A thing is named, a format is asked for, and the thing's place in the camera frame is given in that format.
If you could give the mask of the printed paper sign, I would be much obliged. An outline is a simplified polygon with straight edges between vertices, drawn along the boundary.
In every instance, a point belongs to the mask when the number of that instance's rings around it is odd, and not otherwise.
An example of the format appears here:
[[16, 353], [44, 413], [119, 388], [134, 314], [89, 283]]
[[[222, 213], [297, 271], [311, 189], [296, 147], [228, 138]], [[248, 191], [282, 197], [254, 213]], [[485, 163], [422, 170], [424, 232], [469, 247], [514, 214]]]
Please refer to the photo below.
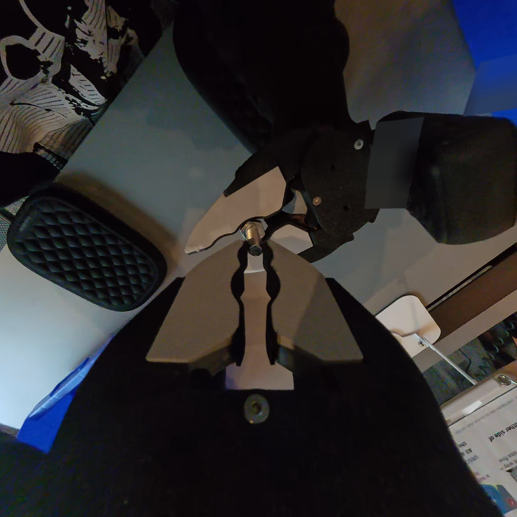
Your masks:
[[442, 413], [477, 482], [503, 516], [516, 516], [516, 376], [498, 372]]

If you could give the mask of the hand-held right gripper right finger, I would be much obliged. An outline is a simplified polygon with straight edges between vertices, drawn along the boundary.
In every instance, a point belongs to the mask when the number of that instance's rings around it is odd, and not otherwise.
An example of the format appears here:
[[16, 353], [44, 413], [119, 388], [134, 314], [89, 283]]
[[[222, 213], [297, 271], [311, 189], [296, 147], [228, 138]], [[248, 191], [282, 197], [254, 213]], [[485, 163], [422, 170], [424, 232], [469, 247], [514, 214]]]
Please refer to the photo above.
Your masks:
[[268, 356], [279, 364], [353, 364], [363, 354], [325, 277], [276, 242], [269, 244]]

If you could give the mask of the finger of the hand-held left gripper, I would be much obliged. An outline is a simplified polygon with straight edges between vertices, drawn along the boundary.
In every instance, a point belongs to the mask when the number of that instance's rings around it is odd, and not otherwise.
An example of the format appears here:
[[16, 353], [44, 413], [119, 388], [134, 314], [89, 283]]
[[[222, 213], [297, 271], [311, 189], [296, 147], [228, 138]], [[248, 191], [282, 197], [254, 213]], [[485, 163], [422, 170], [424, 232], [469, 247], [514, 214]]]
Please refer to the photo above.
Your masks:
[[207, 250], [220, 238], [235, 234], [252, 219], [269, 217], [284, 206], [287, 182], [278, 166], [236, 192], [222, 194], [194, 227], [184, 251]]

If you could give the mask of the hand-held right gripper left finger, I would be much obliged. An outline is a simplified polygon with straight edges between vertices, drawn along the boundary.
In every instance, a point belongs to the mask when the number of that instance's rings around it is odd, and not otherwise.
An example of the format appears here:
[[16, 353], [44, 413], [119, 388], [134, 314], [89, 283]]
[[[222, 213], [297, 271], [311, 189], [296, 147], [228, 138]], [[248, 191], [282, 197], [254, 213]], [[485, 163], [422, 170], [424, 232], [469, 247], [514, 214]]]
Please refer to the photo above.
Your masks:
[[242, 241], [234, 241], [187, 275], [147, 353], [161, 364], [235, 364], [242, 350], [240, 295], [230, 283], [239, 271]]

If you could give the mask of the person's black printed shirt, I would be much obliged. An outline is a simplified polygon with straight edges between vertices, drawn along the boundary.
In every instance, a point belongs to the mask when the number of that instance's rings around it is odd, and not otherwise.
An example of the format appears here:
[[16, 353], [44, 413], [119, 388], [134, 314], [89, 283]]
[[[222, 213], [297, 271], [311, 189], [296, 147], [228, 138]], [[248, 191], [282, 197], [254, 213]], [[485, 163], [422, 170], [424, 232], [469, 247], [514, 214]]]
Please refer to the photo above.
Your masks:
[[1, 1], [1, 207], [54, 181], [175, 10], [174, 1]]

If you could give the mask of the steel hex bolt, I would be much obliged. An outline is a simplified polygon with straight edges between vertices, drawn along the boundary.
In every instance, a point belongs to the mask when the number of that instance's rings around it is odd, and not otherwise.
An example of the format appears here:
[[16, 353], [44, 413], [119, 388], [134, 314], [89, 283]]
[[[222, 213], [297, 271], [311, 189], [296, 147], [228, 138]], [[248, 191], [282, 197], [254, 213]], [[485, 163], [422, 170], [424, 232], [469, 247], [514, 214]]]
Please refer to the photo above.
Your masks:
[[257, 257], [262, 255], [262, 242], [265, 237], [265, 230], [260, 221], [248, 221], [240, 229], [243, 241], [248, 247], [248, 253]]

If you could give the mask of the white metal bracket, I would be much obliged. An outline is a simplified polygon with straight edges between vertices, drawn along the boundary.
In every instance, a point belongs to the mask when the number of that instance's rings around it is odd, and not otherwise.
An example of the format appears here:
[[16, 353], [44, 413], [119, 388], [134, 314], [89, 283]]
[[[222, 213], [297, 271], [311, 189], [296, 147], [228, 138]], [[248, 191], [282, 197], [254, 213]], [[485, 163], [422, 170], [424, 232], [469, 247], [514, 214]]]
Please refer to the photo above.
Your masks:
[[441, 329], [417, 296], [405, 295], [398, 298], [376, 314], [376, 318], [391, 332], [411, 358], [415, 358], [422, 350], [431, 350], [472, 385], [478, 384], [435, 346]]

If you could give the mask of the blue plastic parts bin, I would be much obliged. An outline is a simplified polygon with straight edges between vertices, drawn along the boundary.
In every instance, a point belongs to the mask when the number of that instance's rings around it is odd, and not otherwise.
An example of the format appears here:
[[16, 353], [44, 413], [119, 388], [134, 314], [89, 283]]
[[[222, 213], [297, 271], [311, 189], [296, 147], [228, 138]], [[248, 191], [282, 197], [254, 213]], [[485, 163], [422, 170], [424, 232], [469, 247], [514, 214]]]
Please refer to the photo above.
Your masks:
[[452, 3], [476, 70], [464, 114], [516, 124], [516, 1]]
[[69, 406], [99, 354], [100, 352], [97, 352], [86, 358], [38, 403], [24, 420], [16, 435], [16, 441], [43, 453], [50, 452]]

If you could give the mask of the black quilted pad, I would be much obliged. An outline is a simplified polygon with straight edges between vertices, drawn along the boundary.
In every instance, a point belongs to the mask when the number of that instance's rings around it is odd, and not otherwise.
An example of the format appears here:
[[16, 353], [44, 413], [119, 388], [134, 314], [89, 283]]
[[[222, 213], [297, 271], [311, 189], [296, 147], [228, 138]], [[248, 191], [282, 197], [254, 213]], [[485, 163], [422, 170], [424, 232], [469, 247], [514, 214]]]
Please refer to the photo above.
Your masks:
[[115, 312], [144, 305], [167, 273], [165, 257], [148, 239], [59, 184], [24, 201], [10, 223], [6, 244], [30, 271]]

